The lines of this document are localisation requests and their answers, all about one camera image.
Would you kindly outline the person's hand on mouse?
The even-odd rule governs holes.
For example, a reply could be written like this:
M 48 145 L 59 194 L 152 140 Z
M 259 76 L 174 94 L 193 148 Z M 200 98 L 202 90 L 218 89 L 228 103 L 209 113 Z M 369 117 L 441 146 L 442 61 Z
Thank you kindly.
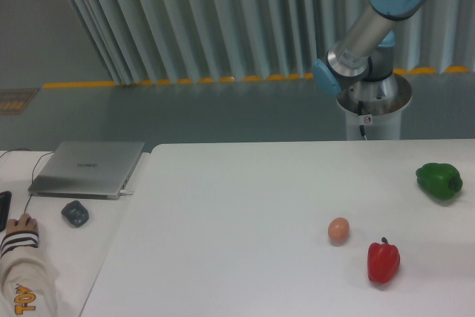
M 19 219 L 9 219 L 6 225 L 6 234 L 10 235 L 20 232 L 32 232 L 38 235 L 39 227 L 37 220 L 27 213 L 22 214 Z

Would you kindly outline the cream striped sleeve forearm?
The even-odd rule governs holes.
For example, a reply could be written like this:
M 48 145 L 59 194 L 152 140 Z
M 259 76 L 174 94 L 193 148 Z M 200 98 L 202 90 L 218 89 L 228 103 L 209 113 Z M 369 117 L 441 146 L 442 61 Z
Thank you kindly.
M 33 231 L 1 242 L 1 315 L 56 316 L 56 287 Z

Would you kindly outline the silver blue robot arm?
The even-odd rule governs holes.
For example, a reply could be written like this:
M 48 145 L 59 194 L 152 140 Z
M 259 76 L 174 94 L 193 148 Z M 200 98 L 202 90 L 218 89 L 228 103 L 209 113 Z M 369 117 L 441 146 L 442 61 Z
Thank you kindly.
M 395 23 L 412 17 L 427 0 L 368 1 L 345 37 L 312 67 L 314 80 L 330 96 L 367 78 L 374 68 L 371 53 L 383 43 Z

